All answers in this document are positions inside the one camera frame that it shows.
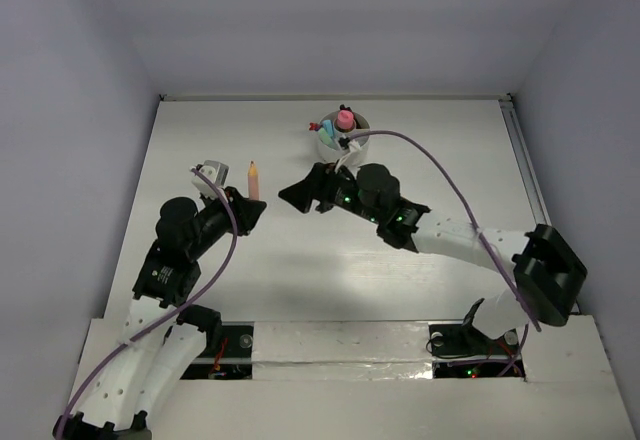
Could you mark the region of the blue pastel highlighter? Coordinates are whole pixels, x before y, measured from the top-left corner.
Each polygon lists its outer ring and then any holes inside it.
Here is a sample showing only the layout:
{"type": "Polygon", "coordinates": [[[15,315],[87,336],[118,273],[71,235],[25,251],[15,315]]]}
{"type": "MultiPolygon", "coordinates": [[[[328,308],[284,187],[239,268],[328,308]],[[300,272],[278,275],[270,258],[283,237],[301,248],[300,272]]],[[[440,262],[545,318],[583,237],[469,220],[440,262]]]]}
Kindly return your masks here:
{"type": "Polygon", "coordinates": [[[321,126],[330,137],[333,137],[335,135],[333,122],[330,119],[324,119],[321,122],[321,126]]]}

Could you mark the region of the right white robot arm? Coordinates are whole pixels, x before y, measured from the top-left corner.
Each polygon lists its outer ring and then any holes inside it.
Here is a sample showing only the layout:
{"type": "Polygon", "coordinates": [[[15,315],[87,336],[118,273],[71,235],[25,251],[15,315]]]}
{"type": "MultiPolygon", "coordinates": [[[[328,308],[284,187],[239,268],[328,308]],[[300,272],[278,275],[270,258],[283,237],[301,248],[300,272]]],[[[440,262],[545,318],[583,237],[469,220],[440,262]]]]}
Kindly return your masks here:
{"type": "Polygon", "coordinates": [[[565,326],[587,277],[586,266],[555,227],[505,231],[440,215],[403,197],[399,180],[381,164],[351,172],[316,163],[278,196],[303,214],[338,207],[368,220],[395,249],[444,256],[502,275],[506,290],[476,301],[463,320],[460,339],[473,352],[527,324],[565,326]]]}

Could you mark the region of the pink capped pencil tube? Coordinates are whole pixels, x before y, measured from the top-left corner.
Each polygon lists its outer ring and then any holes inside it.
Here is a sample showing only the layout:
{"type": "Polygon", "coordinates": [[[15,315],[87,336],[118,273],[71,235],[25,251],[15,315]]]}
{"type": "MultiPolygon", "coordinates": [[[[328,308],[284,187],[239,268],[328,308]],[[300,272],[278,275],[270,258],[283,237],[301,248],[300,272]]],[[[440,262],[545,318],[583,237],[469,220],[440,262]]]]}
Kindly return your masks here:
{"type": "Polygon", "coordinates": [[[334,127],[336,130],[342,133],[348,133],[357,128],[357,121],[353,111],[341,105],[334,121],[334,127]]]}

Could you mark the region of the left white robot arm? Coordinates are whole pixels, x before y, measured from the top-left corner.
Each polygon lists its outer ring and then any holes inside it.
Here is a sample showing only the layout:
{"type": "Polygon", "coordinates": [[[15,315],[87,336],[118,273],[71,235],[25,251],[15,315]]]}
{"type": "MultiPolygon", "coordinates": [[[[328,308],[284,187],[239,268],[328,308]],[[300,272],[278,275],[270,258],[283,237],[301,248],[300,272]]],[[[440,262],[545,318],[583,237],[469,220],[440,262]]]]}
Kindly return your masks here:
{"type": "Polygon", "coordinates": [[[166,201],[117,345],[57,420],[57,439],[149,439],[172,390],[200,355],[224,348],[221,315],[193,304],[198,263],[218,240],[245,236],[266,204],[235,188],[166,201]]]}

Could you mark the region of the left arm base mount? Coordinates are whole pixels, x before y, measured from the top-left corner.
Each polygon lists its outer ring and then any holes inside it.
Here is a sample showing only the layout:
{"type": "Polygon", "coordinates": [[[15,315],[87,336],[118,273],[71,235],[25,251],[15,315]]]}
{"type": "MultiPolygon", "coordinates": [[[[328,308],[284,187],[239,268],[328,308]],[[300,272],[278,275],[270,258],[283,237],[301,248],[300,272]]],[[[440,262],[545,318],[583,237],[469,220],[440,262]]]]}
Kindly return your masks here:
{"type": "Polygon", "coordinates": [[[208,348],[182,374],[182,380],[250,380],[253,372],[251,323],[224,323],[217,349],[208,348]]]}

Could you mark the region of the orange pastel highlighter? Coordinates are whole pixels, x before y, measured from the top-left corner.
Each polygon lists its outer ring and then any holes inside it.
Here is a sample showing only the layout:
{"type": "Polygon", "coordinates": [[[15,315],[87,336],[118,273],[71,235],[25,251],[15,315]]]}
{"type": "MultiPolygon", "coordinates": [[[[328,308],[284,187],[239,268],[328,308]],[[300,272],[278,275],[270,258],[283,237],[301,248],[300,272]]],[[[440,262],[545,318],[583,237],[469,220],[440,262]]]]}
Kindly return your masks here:
{"type": "Polygon", "coordinates": [[[260,199],[259,173],[254,161],[251,161],[249,164],[249,169],[247,173],[247,183],[248,183],[248,197],[251,200],[259,200],[260,199]]]}

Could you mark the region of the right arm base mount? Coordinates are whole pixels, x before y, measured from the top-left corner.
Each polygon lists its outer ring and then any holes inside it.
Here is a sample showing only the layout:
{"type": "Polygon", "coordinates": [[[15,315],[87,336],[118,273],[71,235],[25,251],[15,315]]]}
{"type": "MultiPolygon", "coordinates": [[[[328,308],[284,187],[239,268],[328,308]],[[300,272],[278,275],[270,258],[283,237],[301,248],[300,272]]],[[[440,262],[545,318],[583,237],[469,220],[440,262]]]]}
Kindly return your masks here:
{"type": "Polygon", "coordinates": [[[525,368],[521,342],[515,330],[497,340],[486,339],[458,323],[429,326],[425,345],[435,379],[521,378],[525,368]]]}

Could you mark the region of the green pastel highlighter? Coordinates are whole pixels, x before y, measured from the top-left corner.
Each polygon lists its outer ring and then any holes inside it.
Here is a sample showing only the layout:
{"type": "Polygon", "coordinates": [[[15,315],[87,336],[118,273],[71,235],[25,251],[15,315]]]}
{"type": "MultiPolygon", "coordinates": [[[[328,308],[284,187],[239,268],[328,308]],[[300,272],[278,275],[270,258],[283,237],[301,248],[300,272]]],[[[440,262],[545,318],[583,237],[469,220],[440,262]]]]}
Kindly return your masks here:
{"type": "Polygon", "coordinates": [[[324,128],[321,128],[318,131],[318,137],[320,141],[327,146],[330,146],[333,143],[333,138],[327,133],[324,128]]]}

